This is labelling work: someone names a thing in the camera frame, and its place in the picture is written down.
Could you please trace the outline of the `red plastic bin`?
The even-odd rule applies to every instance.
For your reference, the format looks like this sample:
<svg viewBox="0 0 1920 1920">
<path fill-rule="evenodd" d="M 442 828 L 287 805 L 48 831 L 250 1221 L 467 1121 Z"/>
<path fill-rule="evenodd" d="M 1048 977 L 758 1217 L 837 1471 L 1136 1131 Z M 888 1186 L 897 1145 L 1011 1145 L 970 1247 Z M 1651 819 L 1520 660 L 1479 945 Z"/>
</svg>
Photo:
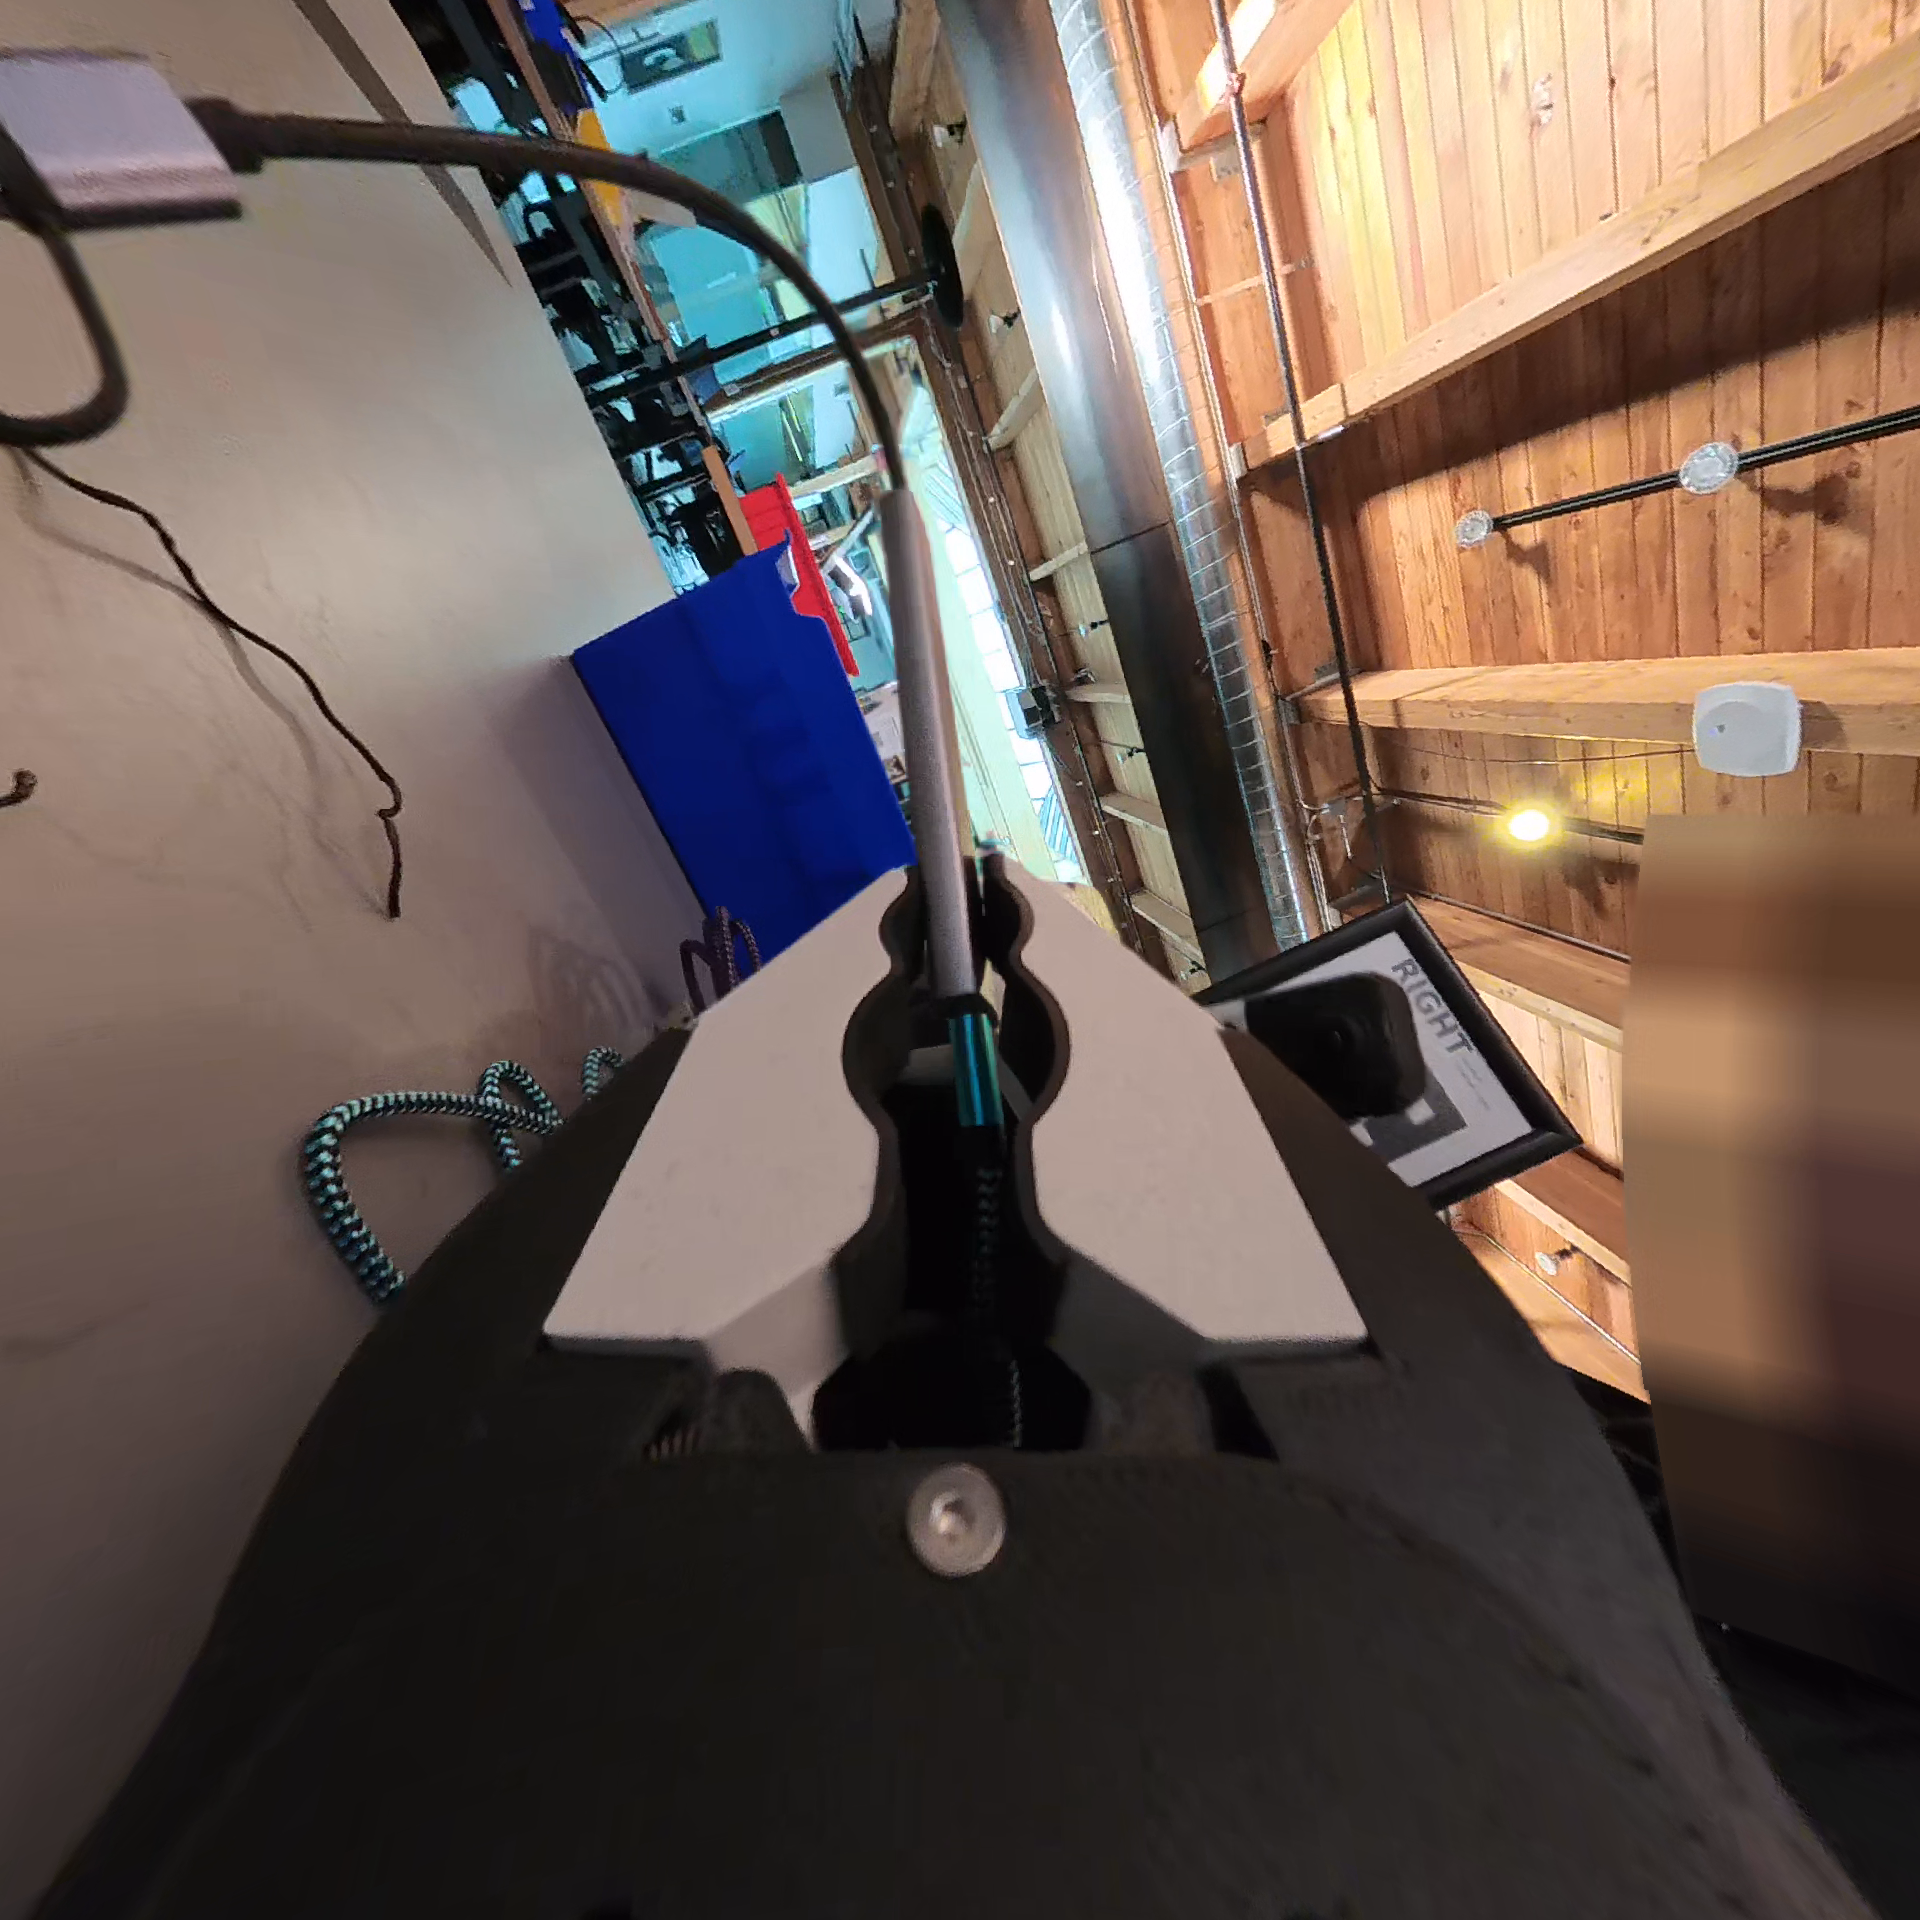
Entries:
<svg viewBox="0 0 1920 1920">
<path fill-rule="evenodd" d="M 834 598 L 827 598 L 827 580 L 826 580 L 826 565 L 815 556 L 815 538 L 808 538 L 808 525 L 796 515 L 796 498 L 786 489 L 782 476 L 771 476 L 766 484 L 750 489 L 744 493 L 744 522 L 751 529 L 751 549 L 771 549 L 780 565 L 782 565 L 782 580 L 786 580 L 786 598 L 794 598 L 794 613 L 815 615 L 827 626 L 827 639 L 846 660 L 846 675 L 854 680 L 859 667 L 854 667 L 854 649 L 851 649 L 851 633 L 834 613 Z"/>
</svg>

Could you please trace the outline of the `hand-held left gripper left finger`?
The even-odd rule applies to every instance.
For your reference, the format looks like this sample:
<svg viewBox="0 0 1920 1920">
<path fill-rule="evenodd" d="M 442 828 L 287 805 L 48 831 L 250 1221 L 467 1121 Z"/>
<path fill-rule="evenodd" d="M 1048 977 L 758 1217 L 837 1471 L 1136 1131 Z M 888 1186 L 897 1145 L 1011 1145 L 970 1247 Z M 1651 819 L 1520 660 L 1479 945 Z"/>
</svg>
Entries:
<svg viewBox="0 0 1920 1920">
<path fill-rule="evenodd" d="M 885 872 L 697 1014 L 547 1345 L 766 1373 L 796 1423 L 897 1306 L 922 885 Z"/>
</svg>

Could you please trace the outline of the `white ceiling device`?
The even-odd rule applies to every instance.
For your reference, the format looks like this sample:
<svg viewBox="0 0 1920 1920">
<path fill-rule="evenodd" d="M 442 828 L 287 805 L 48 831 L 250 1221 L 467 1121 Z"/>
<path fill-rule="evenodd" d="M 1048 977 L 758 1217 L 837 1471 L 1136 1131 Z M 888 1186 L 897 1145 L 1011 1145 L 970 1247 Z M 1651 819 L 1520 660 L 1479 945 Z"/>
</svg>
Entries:
<svg viewBox="0 0 1920 1920">
<path fill-rule="evenodd" d="M 1694 757 L 1719 780 L 1787 780 L 1804 757 L 1804 701 L 1787 680 L 1711 680 L 1694 697 Z"/>
</svg>

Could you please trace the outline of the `grey usb hub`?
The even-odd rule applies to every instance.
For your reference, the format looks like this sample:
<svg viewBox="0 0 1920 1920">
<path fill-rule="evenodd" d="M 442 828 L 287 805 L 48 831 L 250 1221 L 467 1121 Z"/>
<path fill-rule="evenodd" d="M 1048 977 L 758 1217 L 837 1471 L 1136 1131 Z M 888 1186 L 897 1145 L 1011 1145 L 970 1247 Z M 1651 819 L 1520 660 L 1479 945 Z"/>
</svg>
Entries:
<svg viewBox="0 0 1920 1920">
<path fill-rule="evenodd" d="M 0 417 L 8 453 L 92 444 L 112 433 L 130 406 L 130 373 L 85 262 L 76 258 L 76 233 L 228 221 L 243 211 L 237 176 L 274 164 L 389 164 L 418 173 L 471 166 L 504 180 L 608 180 L 655 198 L 780 269 L 808 299 L 808 319 L 827 327 L 834 353 L 851 364 L 851 377 L 876 415 L 876 444 L 888 482 L 878 493 L 878 549 L 888 565 L 897 728 L 917 805 L 907 828 L 923 896 L 923 980 L 940 1003 L 975 999 L 975 837 L 964 812 L 932 536 L 907 493 L 897 417 L 871 368 L 871 342 L 854 339 L 794 245 L 782 245 L 720 194 L 654 154 L 568 134 L 243 113 L 218 95 L 187 103 L 154 59 L 122 49 L 3 49 L 0 72 L 3 221 L 40 242 L 98 361 L 92 400 L 59 415 Z"/>
</svg>

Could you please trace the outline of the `silver ventilation duct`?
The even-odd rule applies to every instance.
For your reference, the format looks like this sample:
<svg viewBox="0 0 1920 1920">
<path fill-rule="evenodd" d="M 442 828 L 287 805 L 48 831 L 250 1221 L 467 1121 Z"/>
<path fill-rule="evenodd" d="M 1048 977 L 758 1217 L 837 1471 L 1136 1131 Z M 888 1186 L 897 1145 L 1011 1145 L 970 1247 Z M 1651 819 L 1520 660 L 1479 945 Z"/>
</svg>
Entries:
<svg viewBox="0 0 1920 1920">
<path fill-rule="evenodd" d="M 1089 208 L 1117 280 L 1117 301 L 1144 377 L 1144 406 L 1186 565 L 1197 633 L 1224 712 L 1224 737 L 1250 812 L 1250 843 L 1279 950 L 1326 929 L 1296 831 L 1296 786 L 1283 757 L 1264 623 L 1250 592 L 1237 511 L 1203 373 L 1203 323 L 1177 245 L 1162 152 L 1144 95 L 1126 7 L 1057 0 L 1049 25 L 1065 59 Z"/>
</svg>

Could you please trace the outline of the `blue bin with black divider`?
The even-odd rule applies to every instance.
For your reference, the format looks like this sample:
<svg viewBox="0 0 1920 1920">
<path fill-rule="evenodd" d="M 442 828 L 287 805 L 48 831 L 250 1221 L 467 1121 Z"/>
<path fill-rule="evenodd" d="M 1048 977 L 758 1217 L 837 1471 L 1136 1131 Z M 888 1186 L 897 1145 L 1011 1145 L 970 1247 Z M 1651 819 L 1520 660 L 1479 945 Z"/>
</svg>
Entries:
<svg viewBox="0 0 1920 1920">
<path fill-rule="evenodd" d="M 786 547 L 575 649 L 569 667 L 694 896 L 744 919 L 758 956 L 917 863 L 827 623 L 794 606 Z"/>
</svg>

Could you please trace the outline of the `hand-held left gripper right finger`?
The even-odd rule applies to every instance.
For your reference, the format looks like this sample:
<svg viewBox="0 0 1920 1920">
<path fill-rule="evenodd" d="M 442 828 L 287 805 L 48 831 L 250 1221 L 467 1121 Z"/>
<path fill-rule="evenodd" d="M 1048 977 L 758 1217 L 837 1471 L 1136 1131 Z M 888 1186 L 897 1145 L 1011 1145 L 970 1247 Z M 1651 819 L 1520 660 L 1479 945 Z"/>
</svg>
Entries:
<svg viewBox="0 0 1920 1920">
<path fill-rule="evenodd" d="M 1368 1341 L 1270 1139 L 1230 1031 L 1049 877 L 988 859 L 1004 980 L 1057 1043 L 1031 1098 L 1035 1221 L 1065 1259 L 1049 1351 L 1100 1396 L 1245 1357 L 1354 1357 Z"/>
</svg>

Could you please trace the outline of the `black track light rail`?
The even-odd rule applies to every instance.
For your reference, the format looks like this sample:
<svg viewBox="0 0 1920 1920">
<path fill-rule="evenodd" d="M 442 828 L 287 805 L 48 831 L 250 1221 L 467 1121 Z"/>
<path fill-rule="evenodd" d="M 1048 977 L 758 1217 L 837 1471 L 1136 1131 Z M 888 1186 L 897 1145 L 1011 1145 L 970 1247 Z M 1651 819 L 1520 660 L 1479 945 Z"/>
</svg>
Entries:
<svg viewBox="0 0 1920 1920">
<path fill-rule="evenodd" d="M 1684 453 L 1684 463 L 1657 470 L 1657 476 L 1638 476 L 1638 482 L 1554 493 L 1554 498 L 1500 511 L 1500 515 L 1464 511 L 1453 522 L 1453 549 L 1476 549 L 1476 547 L 1483 547 L 1494 536 L 1511 536 L 1511 529 L 1525 529 L 1525 525 L 1567 522 L 1567 515 L 1603 511 L 1603 505 L 1630 505 L 1630 498 L 1649 498 L 1649 493 L 1672 493 L 1672 489 L 1684 489 L 1684 493 L 1719 493 L 1719 489 L 1728 489 L 1745 476 L 1760 476 L 1760 470 L 1773 470 L 1773 463 L 1799 463 L 1799 460 L 1813 460 L 1813 453 L 1841 453 L 1841 452 L 1874 444 L 1874 440 L 1906 440 L 1913 431 L 1920 431 L 1920 406 L 1906 406 L 1906 407 L 1824 426 L 1824 431 L 1808 431 L 1808 433 L 1792 433 L 1792 440 L 1773 440 L 1773 444 L 1748 444 L 1748 452 L 1739 452 L 1728 440 L 1694 444 Z"/>
</svg>

